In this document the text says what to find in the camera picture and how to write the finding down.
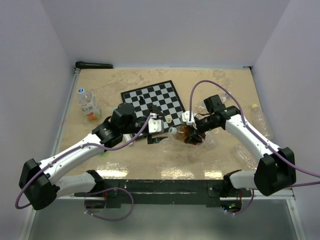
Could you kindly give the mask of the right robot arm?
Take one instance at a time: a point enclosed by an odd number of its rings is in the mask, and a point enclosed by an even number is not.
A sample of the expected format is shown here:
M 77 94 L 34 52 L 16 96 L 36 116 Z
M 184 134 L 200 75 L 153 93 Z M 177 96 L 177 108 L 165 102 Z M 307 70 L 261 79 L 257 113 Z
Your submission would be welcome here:
M 280 148 L 258 132 L 235 107 L 226 107 L 218 95 L 204 100 L 208 116 L 199 119 L 191 111 L 185 111 L 180 119 L 189 129 L 186 144 L 201 144 L 205 133 L 222 128 L 240 141 L 257 161 L 256 170 L 235 170 L 223 177 L 222 192 L 235 196 L 241 189 L 260 191 L 270 196 L 296 183 L 295 156 L 286 147 Z

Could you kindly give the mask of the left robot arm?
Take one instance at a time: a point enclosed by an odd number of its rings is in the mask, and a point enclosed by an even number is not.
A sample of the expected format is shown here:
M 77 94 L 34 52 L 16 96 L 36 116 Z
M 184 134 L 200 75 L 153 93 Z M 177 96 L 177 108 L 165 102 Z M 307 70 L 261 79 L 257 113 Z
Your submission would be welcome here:
M 35 210 L 49 206 L 54 200 L 71 194 L 90 193 L 99 196 L 104 190 L 104 182 L 94 170 L 83 174 L 67 176 L 71 170 L 85 161 L 107 151 L 120 150 L 139 135 L 145 134 L 148 144 L 159 143 L 162 138 L 153 138 L 153 134 L 164 132 L 164 113 L 160 107 L 150 104 L 146 115 L 137 117 L 131 103 L 121 103 L 85 138 L 68 149 L 43 159 L 33 158 L 23 165 L 15 207 L 21 209 L 19 201 L 25 196 Z

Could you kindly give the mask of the amber drink bottle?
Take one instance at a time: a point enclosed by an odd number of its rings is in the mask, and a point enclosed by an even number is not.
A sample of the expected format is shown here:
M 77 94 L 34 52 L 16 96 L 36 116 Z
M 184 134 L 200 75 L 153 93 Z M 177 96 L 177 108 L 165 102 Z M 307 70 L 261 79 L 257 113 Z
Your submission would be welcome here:
M 174 139 L 185 143 L 184 140 L 188 136 L 189 131 L 191 130 L 193 130 L 196 133 L 196 129 L 193 126 L 179 125 L 177 127 L 170 127 L 168 129 L 168 133 L 172 135 Z

